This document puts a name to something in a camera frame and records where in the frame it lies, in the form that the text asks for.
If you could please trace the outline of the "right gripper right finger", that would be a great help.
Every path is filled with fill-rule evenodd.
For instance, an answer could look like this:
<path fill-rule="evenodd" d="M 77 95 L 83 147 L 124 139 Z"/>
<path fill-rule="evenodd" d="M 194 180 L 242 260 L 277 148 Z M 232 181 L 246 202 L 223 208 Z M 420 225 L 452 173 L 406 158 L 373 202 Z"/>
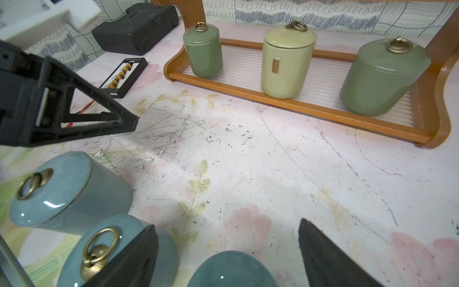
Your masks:
<path fill-rule="evenodd" d="M 382 287 L 311 221 L 302 219 L 298 241 L 311 287 Z"/>

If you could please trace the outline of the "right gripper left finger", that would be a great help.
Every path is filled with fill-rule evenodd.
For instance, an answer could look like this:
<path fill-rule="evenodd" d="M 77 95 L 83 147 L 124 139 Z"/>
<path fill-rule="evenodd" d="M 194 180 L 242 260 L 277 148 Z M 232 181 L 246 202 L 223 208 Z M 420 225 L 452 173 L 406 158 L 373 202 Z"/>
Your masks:
<path fill-rule="evenodd" d="M 147 226 L 84 285 L 86 287 L 148 287 L 155 269 L 158 250 L 155 226 Z"/>

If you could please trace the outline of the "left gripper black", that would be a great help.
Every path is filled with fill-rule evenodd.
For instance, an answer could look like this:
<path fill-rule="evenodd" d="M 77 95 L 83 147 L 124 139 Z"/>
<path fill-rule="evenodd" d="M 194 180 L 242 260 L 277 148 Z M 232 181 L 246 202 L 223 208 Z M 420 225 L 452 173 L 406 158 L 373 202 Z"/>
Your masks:
<path fill-rule="evenodd" d="M 105 111 L 70 112 L 75 92 L 82 92 Z M 64 64 L 1 41 L 1 145 L 40 147 L 132 132 L 138 121 L 138 116 Z"/>

